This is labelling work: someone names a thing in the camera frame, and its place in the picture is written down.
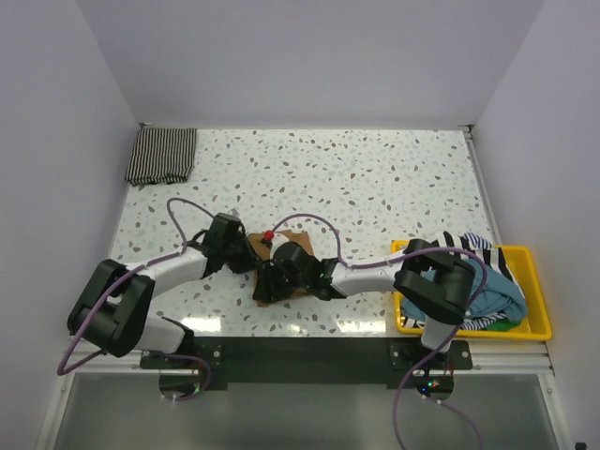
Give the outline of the tan tank top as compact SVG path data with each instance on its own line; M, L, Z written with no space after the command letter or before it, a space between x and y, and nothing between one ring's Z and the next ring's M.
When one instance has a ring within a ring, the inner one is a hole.
M290 242L299 245L308 255L314 255L307 232L284 230L280 233L287 235ZM259 307L266 308L277 302L308 295L305 289L298 287L279 266L272 262L269 250L261 243L262 233L250 233L247 237L259 258L259 264L254 272L252 294L252 299Z

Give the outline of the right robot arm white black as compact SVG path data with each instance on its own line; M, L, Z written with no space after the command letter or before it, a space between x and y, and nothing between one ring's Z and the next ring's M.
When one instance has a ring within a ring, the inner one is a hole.
M420 362L439 368L451 356L450 339L463 323L476 270L454 250L413 239L405 249L373 262L347 266L318 259L285 240L256 269L253 299L272 304L302 291L329 301L359 293L398 292L425 314Z

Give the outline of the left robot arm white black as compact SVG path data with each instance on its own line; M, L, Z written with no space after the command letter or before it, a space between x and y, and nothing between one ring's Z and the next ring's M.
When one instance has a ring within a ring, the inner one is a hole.
M242 221L219 213L181 253L130 264L101 262L71 310L67 329L115 357L133 350L158 352L172 367L183 368L194 356L187 339L193 333L180 322L150 317L151 301L223 266L242 274L257 262Z

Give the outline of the black white striped tank top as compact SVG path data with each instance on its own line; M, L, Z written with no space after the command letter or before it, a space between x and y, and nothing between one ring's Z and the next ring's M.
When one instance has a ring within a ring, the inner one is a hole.
M186 182L194 168L197 138L193 127L142 127L125 180L132 186Z

